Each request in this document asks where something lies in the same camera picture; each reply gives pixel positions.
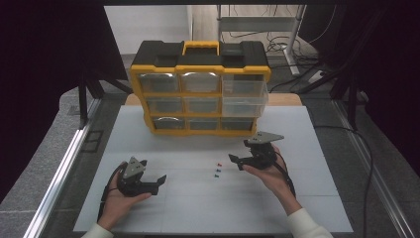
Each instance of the white wall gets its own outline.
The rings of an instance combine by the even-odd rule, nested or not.
[[[121,55],[135,54],[145,40],[191,39],[189,6],[107,6],[105,11]]]

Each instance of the white sleeve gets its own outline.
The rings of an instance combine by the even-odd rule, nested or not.
[[[90,230],[82,238],[113,238],[114,235],[98,224],[93,224]]]
[[[315,223],[305,208],[287,217],[288,227],[294,238],[332,238],[330,232]]]

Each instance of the person's left hand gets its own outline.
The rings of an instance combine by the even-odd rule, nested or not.
[[[98,220],[98,225],[109,231],[130,211],[134,204],[152,196],[151,193],[143,193],[134,197],[126,197],[117,188],[117,179],[118,173],[115,173],[109,185],[110,191],[105,201],[102,216]]]

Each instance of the hand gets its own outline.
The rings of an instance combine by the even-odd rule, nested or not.
[[[110,190],[105,201],[102,216],[98,220],[98,225],[106,230],[111,230],[117,222],[124,217],[137,202],[148,199],[151,193],[143,193],[134,197],[126,197],[117,187],[118,173],[115,173],[109,185]]]
[[[280,150],[275,145],[271,144],[277,154],[278,163],[285,171],[287,171],[286,164],[283,158],[280,156]],[[275,167],[270,166],[265,170],[258,170],[254,167],[243,165],[244,171],[260,178],[263,184],[270,189],[274,195],[281,202],[287,215],[299,210],[302,206],[296,200],[294,195],[291,193],[290,188],[283,176],[283,174]]]

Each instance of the storage organizer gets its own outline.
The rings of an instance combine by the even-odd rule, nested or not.
[[[153,133],[250,136],[271,71],[261,42],[145,41],[130,74]]]

